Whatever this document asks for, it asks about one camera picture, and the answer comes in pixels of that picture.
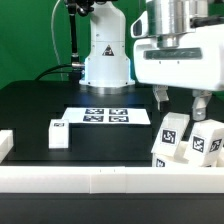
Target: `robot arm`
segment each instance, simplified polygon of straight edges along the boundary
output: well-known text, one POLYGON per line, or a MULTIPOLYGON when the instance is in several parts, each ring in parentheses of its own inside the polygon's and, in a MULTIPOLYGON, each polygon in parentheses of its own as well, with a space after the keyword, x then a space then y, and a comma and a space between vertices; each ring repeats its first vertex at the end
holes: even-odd
POLYGON ((167 86, 193 89, 193 119, 206 117, 211 91, 224 90, 224 20, 208 17, 208 0, 145 0, 132 25, 135 73, 167 102, 167 86))

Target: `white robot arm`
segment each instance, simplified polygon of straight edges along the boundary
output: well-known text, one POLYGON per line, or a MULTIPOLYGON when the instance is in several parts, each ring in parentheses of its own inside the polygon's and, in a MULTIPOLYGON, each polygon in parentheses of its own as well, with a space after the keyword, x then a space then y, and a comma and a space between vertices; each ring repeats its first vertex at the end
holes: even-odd
POLYGON ((211 91, 224 90, 223 18, 208 17, 207 0, 146 0, 132 25, 136 77, 152 84, 160 105, 167 86, 194 89, 193 119, 203 120, 211 91))
MULTIPOLYGON (((90 13, 91 52, 85 60, 85 76, 79 83, 81 89, 100 94, 121 93, 135 84, 130 78, 130 60, 125 54, 126 19, 112 1, 65 0, 72 30, 75 29, 76 11, 81 16, 90 13)), ((76 35, 71 33, 72 65, 74 69, 82 68, 76 35)))

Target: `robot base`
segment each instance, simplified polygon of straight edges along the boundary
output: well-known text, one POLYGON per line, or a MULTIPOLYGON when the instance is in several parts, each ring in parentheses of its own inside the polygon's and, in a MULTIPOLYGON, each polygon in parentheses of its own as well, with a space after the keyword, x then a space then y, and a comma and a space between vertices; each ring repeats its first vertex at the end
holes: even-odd
POLYGON ((88 85, 80 85, 80 90, 88 91, 91 93, 96 93, 100 95, 113 95, 113 94, 121 94, 126 92, 132 92, 135 90, 135 85, 127 85, 123 87, 94 87, 88 85))

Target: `black cable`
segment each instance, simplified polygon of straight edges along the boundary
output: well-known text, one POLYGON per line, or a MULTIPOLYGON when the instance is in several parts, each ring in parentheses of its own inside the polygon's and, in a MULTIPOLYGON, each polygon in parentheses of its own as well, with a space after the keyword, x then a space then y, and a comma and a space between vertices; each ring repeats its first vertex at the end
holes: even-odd
POLYGON ((53 72, 46 72, 46 73, 44 73, 44 74, 42 74, 41 76, 38 76, 39 78, 37 79, 35 79, 36 81, 39 81, 41 78, 43 78, 44 76, 47 76, 47 75, 51 75, 51 74, 68 74, 68 73, 70 73, 71 71, 67 71, 67 72, 62 72, 62 71, 60 71, 60 72, 57 72, 57 71, 53 71, 53 72))
POLYGON ((57 69, 60 69, 60 68, 72 68, 72 65, 71 64, 63 64, 63 65, 57 65, 55 67, 49 68, 46 71, 42 72, 40 75, 38 75, 35 78, 35 81, 40 80, 43 76, 47 75, 47 73, 53 72, 53 71, 55 71, 57 69))

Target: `cube with marker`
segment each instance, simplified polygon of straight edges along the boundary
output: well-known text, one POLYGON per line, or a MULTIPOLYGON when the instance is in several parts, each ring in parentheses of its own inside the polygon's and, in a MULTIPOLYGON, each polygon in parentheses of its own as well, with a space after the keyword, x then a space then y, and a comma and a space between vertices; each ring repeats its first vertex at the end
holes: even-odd
POLYGON ((152 153, 174 157, 189 120, 189 115, 168 113, 163 119, 152 153))
POLYGON ((215 120, 196 122, 184 158, 204 166, 217 161, 224 143, 224 124, 215 120))

